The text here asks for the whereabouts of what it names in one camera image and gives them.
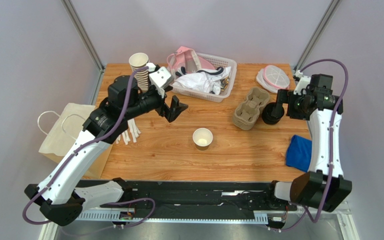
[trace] blue cloth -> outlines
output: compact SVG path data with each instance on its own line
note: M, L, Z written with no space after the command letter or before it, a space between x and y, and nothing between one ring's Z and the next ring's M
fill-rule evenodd
M286 150L285 164L306 173L311 164L311 157L312 141L301 136L292 136Z

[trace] wooden tabletop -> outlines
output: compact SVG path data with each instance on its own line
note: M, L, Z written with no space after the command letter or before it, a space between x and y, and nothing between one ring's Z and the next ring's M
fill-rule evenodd
M274 64L285 71L294 88L288 64ZM258 71L266 64L238 64L230 96L221 103L177 95L189 108L172 123L155 111L135 118L142 134L137 143L113 145L102 179L151 181L291 181L301 171L285 165L285 153L293 135L310 139L305 121L283 117L276 125L267 125L261 117L251 130L232 122L235 108L244 101L256 82ZM128 64L108 64L97 104L108 96L108 86L120 75L130 75ZM172 92L167 93L170 105ZM271 93L270 102L276 94ZM214 140L205 151L196 149L192 134L198 128L209 129Z

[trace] paper bag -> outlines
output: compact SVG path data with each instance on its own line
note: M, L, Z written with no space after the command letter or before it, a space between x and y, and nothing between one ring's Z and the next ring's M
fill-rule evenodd
M94 105L68 103L61 115L54 111L43 112L38 117L37 122L39 129L47 136L42 142L38 152L56 163L60 163L75 143L80 131L83 130L83 123L94 109ZM54 113L59 116L59 119L48 133L40 127L40 118L46 113ZM92 179L99 179L101 177L111 149L112 145L94 161L85 172L84 177Z

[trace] laundry basket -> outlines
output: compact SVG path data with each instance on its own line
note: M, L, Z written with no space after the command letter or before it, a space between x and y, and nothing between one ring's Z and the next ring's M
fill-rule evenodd
M235 76L237 75L237 62L229 59L229 58L224 58L220 56L213 56L209 54L203 54L203 53L196 53L198 56L201 58L209 61L215 68L218 67L231 67L230 68L230 76L229 76L229 84L227 85L227 89L222 91L220 95L216 94L211 94L211 93L205 93L201 91L196 91L188 88L184 88L181 86L172 86L173 87L173 92L176 94L181 94L185 96L190 96L198 99L204 99L216 103L221 103L223 99L229 97L231 95L232 88L234 87L234 82L235 82Z

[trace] white wall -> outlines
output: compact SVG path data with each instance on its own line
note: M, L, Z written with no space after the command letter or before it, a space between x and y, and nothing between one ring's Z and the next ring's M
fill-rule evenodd
M348 68L340 128L342 166L353 182L348 200L360 239L384 239L384 1L342 1L310 58ZM333 75L340 93L344 74L334 63L305 73Z
M102 61L180 46L238 63L295 64L330 0L73 0Z
M37 239L25 223L27 184L56 166L38 153L38 115L89 103L98 71L60 0L0 0L0 239ZM55 117L43 117L50 129ZM44 218L34 206L28 215Z

